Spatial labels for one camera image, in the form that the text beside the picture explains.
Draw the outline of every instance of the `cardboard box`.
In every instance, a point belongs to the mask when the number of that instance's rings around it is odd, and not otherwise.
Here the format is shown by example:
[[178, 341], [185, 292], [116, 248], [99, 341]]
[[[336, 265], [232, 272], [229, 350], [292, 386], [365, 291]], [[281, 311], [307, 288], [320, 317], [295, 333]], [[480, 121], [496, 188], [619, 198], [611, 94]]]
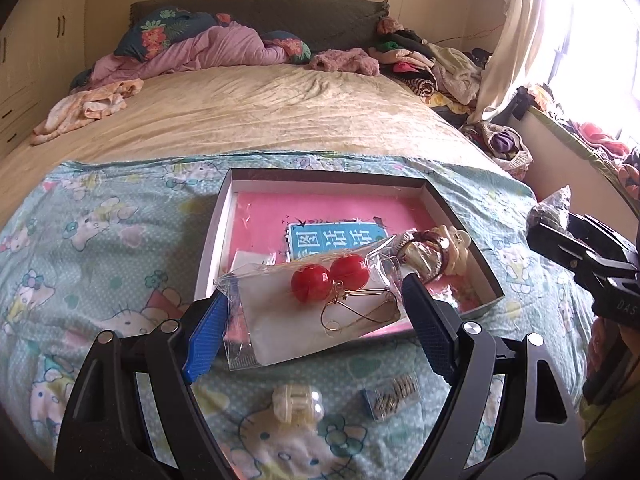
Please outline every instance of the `cardboard box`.
[[[300, 208], [305, 204], [313, 216], [299, 218]], [[270, 246], [268, 251], [272, 253], [270, 258], [280, 263], [285, 261], [283, 258], [287, 256], [285, 238], [291, 224], [300, 222], [301, 225], [305, 225], [306, 222], [338, 220], [371, 222], [372, 218], [362, 218], [362, 215], [357, 219], [348, 216], [348, 212], [354, 210], [362, 213], [367, 206], [378, 208], [370, 211], [370, 216], [381, 225], [385, 225], [385, 215], [388, 214], [393, 216], [390, 223], [395, 226], [401, 225], [402, 231], [411, 228], [425, 229], [441, 224], [459, 230], [465, 229], [449, 205], [425, 179], [337, 171], [229, 170], [220, 189], [207, 232], [195, 299], [206, 298], [213, 293], [214, 280], [229, 272], [237, 248], [242, 249], [241, 252], [251, 251], [255, 245], [260, 246], [255, 252], [264, 253], [266, 240], [270, 237], [272, 240], [277, 239], [279, 245]], [[318, 211], [326, 212], [325, 216], [318, 218]], [[433, 221], [431, 226], [409, 225], [412, 219], [425, 222], [429, 218]], [[257, 232], [247, 230], [249, 224], [253, 225]], [[280, 226], [278, 229], [281, 228], [282, 232], [274, 234], [261, 231], [268, 226], [272, 227], [271, 231], [274, 226]], [[391, 229], [388, 234], [396, 232], [398, 231]], [[477, 295], [479, 304], [467, 310], [459, 309], [463, 319], [482, 316], [504, 296], [498, 280], [473, 242], [469, 247], [465, 280]], [[410, 329], [411, 325], [404, 318], [372, 332], [369, 336], [388, 335]]]

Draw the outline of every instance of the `window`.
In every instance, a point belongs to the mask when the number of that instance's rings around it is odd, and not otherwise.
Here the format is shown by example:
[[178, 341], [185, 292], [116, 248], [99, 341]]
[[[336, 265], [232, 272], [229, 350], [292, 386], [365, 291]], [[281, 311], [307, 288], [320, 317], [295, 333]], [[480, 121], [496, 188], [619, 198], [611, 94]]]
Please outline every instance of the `window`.
[[640, 33], [624, 0], [552, 0], [548, 83], [567, 116], [640, 144]]

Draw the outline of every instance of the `metal screw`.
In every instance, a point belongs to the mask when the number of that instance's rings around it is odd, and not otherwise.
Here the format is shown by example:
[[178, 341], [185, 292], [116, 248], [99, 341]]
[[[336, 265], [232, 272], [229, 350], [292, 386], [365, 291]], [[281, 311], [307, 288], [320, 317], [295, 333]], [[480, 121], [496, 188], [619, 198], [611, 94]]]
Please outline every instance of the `metal screw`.
[[542, 339], [542, 336], [540, 334], [536, 334], [535, 332], [531, 332], [527, 336], [527, 339], [533, 346], [542, 346], [542, 343], [545, 342], [545, 340]]
[[171, 334], [178, 330], [178, 322], [175, 319], [167, 319], [162, 325], [160, 325], [160, 330], [162, 330], [165, 334]]
[[464, 328], [468, 334], [479, 334], [482, 331], [482, 327], [473, 321], [467, 321], [462, 328]]
[[104, 332], [100, 332], [98, 334], [98, 343], [104, 345], [110, 342], [113, 339], [113, 332], [110, 330], [105, 330]]

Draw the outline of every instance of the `clear plastic bag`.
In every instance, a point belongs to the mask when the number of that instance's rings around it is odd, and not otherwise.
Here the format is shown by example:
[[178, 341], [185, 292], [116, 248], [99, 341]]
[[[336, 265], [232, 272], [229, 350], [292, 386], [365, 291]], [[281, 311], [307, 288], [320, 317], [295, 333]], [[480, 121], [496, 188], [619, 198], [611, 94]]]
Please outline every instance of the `clear plastic bag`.
[[392, 241], [272, 266], [247, 264], [221, 276], [216, 286], [229, 300], [229, 369], [295, 359], [396, 322], [401, 295]]
[[531, 208], [527, 215], [527, 233], [531, 227], [543, 224], [567, 234], [570, 206], [571, 188], [569, 186], [561, 187]]
[[413, 374], [388, 378], [375, 388], [362, 390], [371, 418], [381, 422], [420, 401], [418, 377]]

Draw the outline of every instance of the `beige blanket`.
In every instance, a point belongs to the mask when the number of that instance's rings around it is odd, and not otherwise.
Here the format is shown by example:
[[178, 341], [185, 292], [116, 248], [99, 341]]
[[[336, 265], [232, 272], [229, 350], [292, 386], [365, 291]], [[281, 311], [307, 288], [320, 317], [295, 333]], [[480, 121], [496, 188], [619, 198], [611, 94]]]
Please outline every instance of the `beige blanket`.
[[64, 160], [332, 150], [502, 171], [408, 89], [384, 76], [289, 65], [210, 68], [149, 79], [127, 103], [117, 114], [42, 146], [26, 140], [0, 161], [6, 187], [0, 226]]

